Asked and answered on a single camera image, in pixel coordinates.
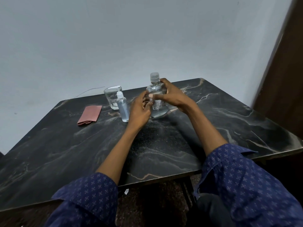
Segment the person's right hand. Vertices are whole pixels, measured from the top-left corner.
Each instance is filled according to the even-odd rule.
[[[186,94],[184,94],[179,88],[169,82],[167,79],[160,79],[162,83],[165,84],[167,88],[167,93],[160,94],[149,94],[149,98],[153,100],[161,99],[173,106],[176,106],[180,109],[180,111],[187,113],[188,108],[196,105],[195,101],[189,98]]]

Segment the bottle cap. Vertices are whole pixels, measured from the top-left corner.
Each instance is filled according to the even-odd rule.
[[[118,97],[118,99],[123,98],[123,97],[124,97],[124,96],[123,96],[123,92],[117,91],[117,97]]]
[[[159,81],[160,81],[159,72],[151,73],[151,82],[155,83],[155,82],[159,82]]]

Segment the person's left hand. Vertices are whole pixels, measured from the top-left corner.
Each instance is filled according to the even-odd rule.
[[[139,131],[148,122],[151,116],[153,102],[149,102],[148,91],[142,92],[131,104],[131,112],[128,120],[128,128]]]

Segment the pink cloth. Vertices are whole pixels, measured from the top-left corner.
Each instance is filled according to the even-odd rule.
[[[96,122],[99,117],[101,109],[102,106],[97,106],[97,105],[87,106],[84,109],[77,124],[83,125],[83,124],[89,124],[91,122]]]

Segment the bottle label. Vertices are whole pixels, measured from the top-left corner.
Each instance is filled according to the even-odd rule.
[[[153,104],[152,108],[153,108],[154,110],[158,110],[158,109],[160,109],[161,107],[163,107],[164,104],[165,104],[164,101],[162,101],[162,100],[160,100],[160,99],[157,99],[157,100],[154,100],[154,104]]]

